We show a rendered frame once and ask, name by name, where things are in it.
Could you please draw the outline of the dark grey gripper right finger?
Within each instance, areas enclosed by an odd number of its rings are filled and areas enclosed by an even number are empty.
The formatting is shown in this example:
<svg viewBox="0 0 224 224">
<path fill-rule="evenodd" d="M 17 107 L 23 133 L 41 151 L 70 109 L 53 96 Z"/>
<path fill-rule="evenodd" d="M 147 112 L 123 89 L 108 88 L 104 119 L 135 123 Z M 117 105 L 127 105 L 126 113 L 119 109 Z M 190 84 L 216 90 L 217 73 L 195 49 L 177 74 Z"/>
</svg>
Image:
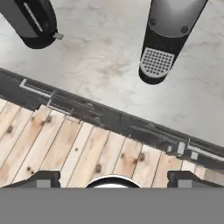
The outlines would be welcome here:
<svg viewBox="0 0 224 224">
<path fill-rule="evenodd" d="M 194 188 L 194 187 L 214 187 L 223 188 L 223 185 L 198 178 L 190 171 L 168 171 L 167 187 Z"/>
</svg>

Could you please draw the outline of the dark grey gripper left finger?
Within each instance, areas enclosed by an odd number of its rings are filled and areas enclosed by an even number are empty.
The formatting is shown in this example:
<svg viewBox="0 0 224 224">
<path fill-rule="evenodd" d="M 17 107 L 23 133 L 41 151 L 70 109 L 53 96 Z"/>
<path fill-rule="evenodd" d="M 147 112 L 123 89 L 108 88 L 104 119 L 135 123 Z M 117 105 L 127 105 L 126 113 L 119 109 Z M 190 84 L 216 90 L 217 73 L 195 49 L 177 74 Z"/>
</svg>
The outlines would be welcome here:
<svg viewBox="0 0 224 224">
<path fill-rule="evenodd" d="M 3 188 L 14 187 L 60 188 L 60 171 L 37 171 L 27 179 L 3 186 Z"/>
</svg>

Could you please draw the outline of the white and black round thing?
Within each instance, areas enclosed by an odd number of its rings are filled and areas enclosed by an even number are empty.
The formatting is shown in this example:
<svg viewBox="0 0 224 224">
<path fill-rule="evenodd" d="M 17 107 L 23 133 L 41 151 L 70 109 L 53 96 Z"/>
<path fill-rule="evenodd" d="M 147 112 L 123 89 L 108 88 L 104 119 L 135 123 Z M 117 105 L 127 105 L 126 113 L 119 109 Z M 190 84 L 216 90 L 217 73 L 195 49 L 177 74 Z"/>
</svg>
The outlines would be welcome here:
<svg viewBox="0 0 224 224">
<path fill-rule="evenodd" d="M 99 178 L 95 178 L 86 185 L 86 188 L 95 188 L 105 185 L 117 185 L 119 187 L 127 188 L 140 188 L 140 185 L 134 180 L 121 175 L 105 175 Z"/>
</svg>

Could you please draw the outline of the dark grey cupboard run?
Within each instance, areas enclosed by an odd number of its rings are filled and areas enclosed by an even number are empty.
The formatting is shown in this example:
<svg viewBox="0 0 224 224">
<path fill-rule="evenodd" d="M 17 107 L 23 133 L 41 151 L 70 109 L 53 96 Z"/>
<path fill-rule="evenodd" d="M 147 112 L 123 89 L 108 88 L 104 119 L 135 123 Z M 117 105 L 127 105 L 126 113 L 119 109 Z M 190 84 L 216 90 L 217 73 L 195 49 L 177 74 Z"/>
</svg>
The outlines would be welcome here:
<svg viewBox="0 0 224 224">
<path fill-rule="evenodd" d="M 32 111 L 39 109 L 42 105 L 46 106 L 48 101 L 52 100 L 55 104 L 72 109 L 71 117 L 137 140 L 181 160 L 188 160 L 209 169 L 224 171 L 224 162 L 187 149 L 188 139 L 196 139 L 197 137 L 166 128 L 155 122 L 43 83 L 54 89 L 53 96 L 47 98 L 21 88 L 19 85 L 23 79 L 37 81 L 0 67 L 0 98 Z"/>
</svg>

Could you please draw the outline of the grey black shaker with holes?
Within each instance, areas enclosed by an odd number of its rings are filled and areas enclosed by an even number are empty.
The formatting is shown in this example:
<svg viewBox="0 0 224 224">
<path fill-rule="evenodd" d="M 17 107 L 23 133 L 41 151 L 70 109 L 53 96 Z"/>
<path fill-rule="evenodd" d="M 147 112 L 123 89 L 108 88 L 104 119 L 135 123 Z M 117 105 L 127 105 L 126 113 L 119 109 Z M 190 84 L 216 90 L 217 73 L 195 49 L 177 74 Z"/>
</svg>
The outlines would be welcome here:
<svg viewBox="0 0 224 224">
<path fill-rule="evenodd" d="M 208 0 L 151 0 L 138 74 L 147 84 L 163 82 Z"/>
</svg>

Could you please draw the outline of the black and grey rounded appliance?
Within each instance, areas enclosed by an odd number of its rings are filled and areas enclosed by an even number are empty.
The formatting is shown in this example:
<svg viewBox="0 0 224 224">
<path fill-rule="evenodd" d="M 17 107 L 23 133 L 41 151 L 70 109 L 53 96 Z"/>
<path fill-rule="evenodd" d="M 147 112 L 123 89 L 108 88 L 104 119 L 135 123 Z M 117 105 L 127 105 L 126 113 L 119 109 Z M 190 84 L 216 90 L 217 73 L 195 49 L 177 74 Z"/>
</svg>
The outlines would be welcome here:
<svg viewBox="0 0 224 224">
<path fill-rule="evenodd" d="M 0 0 L 0 13 L 31 49 L 44 49 L 64 37 L 50 0 Z"/>
</svg>

